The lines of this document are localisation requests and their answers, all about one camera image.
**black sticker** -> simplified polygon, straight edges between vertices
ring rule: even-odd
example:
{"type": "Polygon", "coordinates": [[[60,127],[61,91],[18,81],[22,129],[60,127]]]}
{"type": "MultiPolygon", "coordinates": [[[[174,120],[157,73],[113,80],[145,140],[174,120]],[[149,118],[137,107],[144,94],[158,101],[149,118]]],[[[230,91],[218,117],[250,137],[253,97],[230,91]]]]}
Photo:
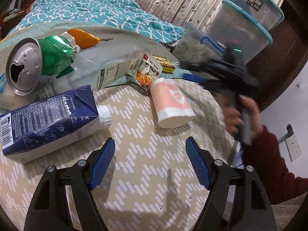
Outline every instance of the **black sticker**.
{"type": "Polygon", "coordinates": [[[261,0],[248,0],[247,3],[253,7],[256,11],[259,11],[263,2],[261,0]]]}

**blue and white carton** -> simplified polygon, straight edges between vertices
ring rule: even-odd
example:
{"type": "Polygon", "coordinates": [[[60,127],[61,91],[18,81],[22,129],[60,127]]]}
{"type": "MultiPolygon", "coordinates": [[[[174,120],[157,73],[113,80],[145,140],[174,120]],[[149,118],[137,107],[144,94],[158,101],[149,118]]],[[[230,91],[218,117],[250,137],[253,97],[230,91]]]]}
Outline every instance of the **blue and white carton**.
{"type": "Polygon", "coordinates": [[[107,106],[96,106],[90,85],[13,110],[0,118],[3,155],[24,164],[110,127],[107,106]]]}

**silver screw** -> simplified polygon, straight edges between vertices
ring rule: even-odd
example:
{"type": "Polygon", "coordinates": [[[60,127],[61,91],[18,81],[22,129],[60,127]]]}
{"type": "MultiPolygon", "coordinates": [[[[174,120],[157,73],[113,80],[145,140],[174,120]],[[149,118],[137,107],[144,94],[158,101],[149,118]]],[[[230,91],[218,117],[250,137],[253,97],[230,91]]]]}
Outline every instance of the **silver screw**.
{"type": "Polygon", "coordinates": [[[47,168],[47,171],[48,172],[52,172],[54,170],[54,166],[49,166],[48,168],[47,168]]]}
{"type": "Polygon", "coordinates": [[[248,165],[248,166],[246,167],[246,169],[247,169],[249,172],[252,172],[252,171],[254,170],[254,168],[253,168],[252,166],[250,166],[250,165],[248,165]]]}
{"type": "Polygon", "coordinates": [[[86,162],[85,160],[80,160],[80,161],[78,161],[77,164],[78,164],[78,166],[81,166],[81,167],[82,167],[82,166],[86,165],[86,163],[87,163],[87,162],[86,162]]]}
{"type": "Polygon", "coordinates": [[[222,162],[222,160],[215,160],[215,164],[216,164],[217,166],[222,166],[222,165],[223,165],[223,162],[222,162]]]}

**person's arm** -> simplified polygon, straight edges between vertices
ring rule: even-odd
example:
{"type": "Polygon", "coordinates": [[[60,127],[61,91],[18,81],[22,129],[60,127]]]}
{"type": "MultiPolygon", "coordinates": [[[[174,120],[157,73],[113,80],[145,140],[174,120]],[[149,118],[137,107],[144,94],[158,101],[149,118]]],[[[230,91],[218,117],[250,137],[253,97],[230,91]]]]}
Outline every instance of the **person's arm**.
{"type": "Polygon", "coordinates": [[[272,204],[298,197],[308,191],[308,179],[290,173],[279,152],[276,136],[263,126],[263,132],[252,141],[252,146],[242,145],[243,162],[255,168],[272,204]]]}
{"type": "MultiPolygon", "coordinates": [[[[279,152],[276,136],[269,133],[261,124],[257,103],[247,97],[241,99],[251,114],[252,146],[243,145],[243,161],[257,171],[272,204],[278,204],[300,196],[308,191],[308,179],[295,178],[289,173],[279,152]]],[[[226,130],[231,134],[238,132],[236,126],[243,124],[240,113],[234,108],[223,108],[226,130]]]]}

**maroon sleeve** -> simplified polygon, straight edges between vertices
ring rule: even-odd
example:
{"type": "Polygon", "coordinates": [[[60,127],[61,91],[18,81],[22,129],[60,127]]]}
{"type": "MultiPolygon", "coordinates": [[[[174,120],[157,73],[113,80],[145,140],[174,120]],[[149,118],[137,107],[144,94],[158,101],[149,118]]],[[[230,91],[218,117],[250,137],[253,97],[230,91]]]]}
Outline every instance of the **maroon sleeve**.
{"type": "Polygon", "coordinates": [[[255,168],[272,204],[298,197],[308,191],[308,179],[289,173],[279,152],[276,136],[263,126],[263,133],[242,145],[243,162],[255,168]]]}

